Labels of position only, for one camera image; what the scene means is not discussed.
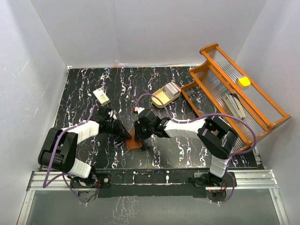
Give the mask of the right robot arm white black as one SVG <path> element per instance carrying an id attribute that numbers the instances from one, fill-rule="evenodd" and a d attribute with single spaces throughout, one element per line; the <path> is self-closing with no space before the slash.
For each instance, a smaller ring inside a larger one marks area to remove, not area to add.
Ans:
<path id="1" fill-rule="evenodd" d="M 138 119 L 134 122 L 135 141 L 144 141 L 152 135 L 160 138 L 188 137 L 199 139 L 211 153 L 211 165 L 208 173 L 190 181 L 199 185 L 220 186 L 225 182 L 226 168 L 230 154 L 238 135 L 218 116 L 209 116 L 195 121 L 177 120 L 168 117 L 159 118 L 151 110 L 134 107 Z"/>

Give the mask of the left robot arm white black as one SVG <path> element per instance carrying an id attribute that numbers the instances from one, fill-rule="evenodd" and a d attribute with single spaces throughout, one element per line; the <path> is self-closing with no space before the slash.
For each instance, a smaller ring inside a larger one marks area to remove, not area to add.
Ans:
<path id="1" fill-rule="evenodd" d="M 77 145 L 99 134 L 111 134 L 118 141 L 132 138 L 111 108 L 100 106 L 96 114 L 68 128 L 51 128 L 38 157 L 40 166 L 80 177 L 87 187 L 96 184 L 92 166 L 76 158 Z"/>

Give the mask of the orange leather card holder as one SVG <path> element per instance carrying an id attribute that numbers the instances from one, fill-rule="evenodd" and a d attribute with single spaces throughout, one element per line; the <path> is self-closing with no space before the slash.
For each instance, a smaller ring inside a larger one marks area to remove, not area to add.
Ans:
<path id="1" fill-rule="evenodd" d="M 131 130 L 129 131 L 129 134 L 132 136 L 132 138 L 126 140 L 127 151 L 140 150 L 142 147 L 142 142 L 135 140 L 135 131 Z"/>

